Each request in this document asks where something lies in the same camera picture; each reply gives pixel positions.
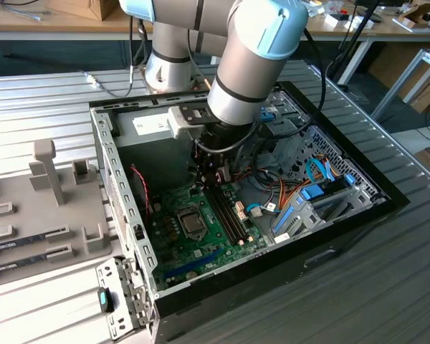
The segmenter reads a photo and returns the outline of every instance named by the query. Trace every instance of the white label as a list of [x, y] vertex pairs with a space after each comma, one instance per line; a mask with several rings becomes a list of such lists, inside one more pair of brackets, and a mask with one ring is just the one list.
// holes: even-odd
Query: white label
[[16, 246], [15, 242], [12, 242], [10, 244], [1, 245], [0, 249], [6, 249], [7, 247], [13, 247], [13, 246]]
[[138, 135], [149, 135], [170, 130], [167, 122], [167, 113], [160, 115], [136, 117], [132, 120]]
[[288, 235], [288, 233], [284, 233], [284, 234], [280, 234], [279, 236], [276, 236], [274, 238], [274, 241], [276, 244], [279, 244], [280, 242], [284, 242], [285, 240], [289, 239], [290, 236]]
[[17, 264], [6, 265], [5, 267], [0, 267], [0, 271], [8, 270], [8, 269], [13, 269], [15, 267], [17, 267]]
[[272, 202], [269, 202], [267, 204], [266, 209], [269, 210], [269, 211], [274, 211], [275, 210], [275, 204], [273, 204]]
[[269, 113], [276, 113], [277, 112], [277, 108], [275, 106], [266, 107], [265, 110]]

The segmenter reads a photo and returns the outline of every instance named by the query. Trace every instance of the ram slot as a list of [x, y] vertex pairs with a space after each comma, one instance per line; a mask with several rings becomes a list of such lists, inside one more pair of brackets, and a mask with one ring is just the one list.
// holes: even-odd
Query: ram slot
[[230, 207], [220, 188], [206, 189], [205, 194], [231, 244], [236, 245], [239, 240], [246, 239], [247, 234], [245, 230], [239, 223], [236, 214]]

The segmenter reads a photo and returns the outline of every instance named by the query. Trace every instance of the green circuit board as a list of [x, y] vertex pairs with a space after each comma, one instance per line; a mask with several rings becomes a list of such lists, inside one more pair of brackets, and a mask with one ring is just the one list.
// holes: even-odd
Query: green circuit board
[[[235, 209], [237, 195], [234, 188], [229, 184], [221, 188], [226, 200]], [[178, 213], [188, 207], [199, 209], [208, 229], [200, 241], [186, 237], [178, 220]], [[158, 206], [154, 203], [154, 209], [153, 222], [147, 232], [158, 258], [158, 266], [153, 270], [158, 290], [165, 290], [266, 247], [260, 230], [249, 219], [242, 222], [242, 228], [249, 235], [249, 239], [243, 244], [232, 244], [206, 196], [192, 184], [166, 191], [159, 197]], [[190, 273], [185, 271], [169, 275], [169, 272], [175, 272], [186, 264], [203, 260], [208, 262], [199, 264], [191, 269]]]

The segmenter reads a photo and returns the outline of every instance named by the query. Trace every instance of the blue cable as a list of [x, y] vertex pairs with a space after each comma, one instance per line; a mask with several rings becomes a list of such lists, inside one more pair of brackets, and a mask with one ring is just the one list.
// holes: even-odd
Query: blue cable
[[312, 171], [310, 169], [311, 163], [314, 163], [318, 167], [318, 169], [322, 173], [323, 178], [325, 179], [328, 178], [327, 171], [325, 170], [325, 167], [322, 165], [322, 163], [319, 162], [319, 160], [317, 159], [309, 159], [306, 163], [306, 172], [307, 172], [307, 175], [309, 176], [310, 181], [312, 181], [313, 183], [315, 182], [314, 175], [312, 174]]
[[261, 207], [261, 204], [259, 204], [259, 203], [252, 203], [252, 204], [250, 204], [248, 207], [247, 207], [247, 213], [249, 213], [255, 206], [259, 206], [259, 207]]

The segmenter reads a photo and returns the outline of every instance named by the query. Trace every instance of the motherboard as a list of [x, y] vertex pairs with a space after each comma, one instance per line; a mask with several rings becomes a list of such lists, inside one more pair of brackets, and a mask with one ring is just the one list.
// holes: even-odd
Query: motherboard
[[231, 184], [209, 190], [189, 183], [153, 198], [148, 235], [158, 258], [153, 271], [158, 290], [266, 247], [253, 222], [239, 218], [237, 202]]

